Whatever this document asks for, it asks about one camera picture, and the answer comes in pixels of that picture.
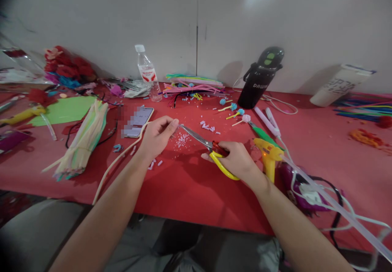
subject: bottle cap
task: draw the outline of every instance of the bottle cap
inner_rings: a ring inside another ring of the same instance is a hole
[[[146,49],[144,48],[144,45],[135,45],[135,49],[137,52],[145,52]]]

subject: black water bottle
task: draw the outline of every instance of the black water bottle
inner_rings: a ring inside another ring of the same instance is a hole
[[[268,85],[275,76],[276,71],[283,66],[281,61],[285,51],[280,47],[268,47],[258,58],[257,63],[250,65],[244,75],[245,86],[238,99],[238,105],[244,109],[253,109]]]

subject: person's left hand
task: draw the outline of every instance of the person's left hand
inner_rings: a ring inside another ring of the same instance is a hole
[[[178,119],[160,117],[147,125],[138,152],[149,160],[155,159],[165,149],[169,138],[178,127]]]

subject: pipe cleaner bundle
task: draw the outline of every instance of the pipe cleaner bundle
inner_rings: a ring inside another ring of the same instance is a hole
[[[107,103],[102,104],[102,101],[95,100],[65,155],[42,172],[59,164],[53,175],[57,181],[64,175],[65,179],[70,179],[82,174],[105,128],[108,106]]]
[[[163,95],[170,100],[168,105],[174,102],[174,107],[176,107],[176,100],[180,95],[189,95],[191,99],[196,98],[197,100],[203,100],[200,93],[214,96],[227,95],[224,90],[225,86],[219,81],[183,74],[167,74],[166,78],[171,81],[171,84],[164,84]]]

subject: phone screen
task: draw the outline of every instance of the phone screen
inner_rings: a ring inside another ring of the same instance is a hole
[[[143,125],[148,122],[153,111],[153,108],[139,107],[135,115],[124,126],[125,137],[139,137]]]

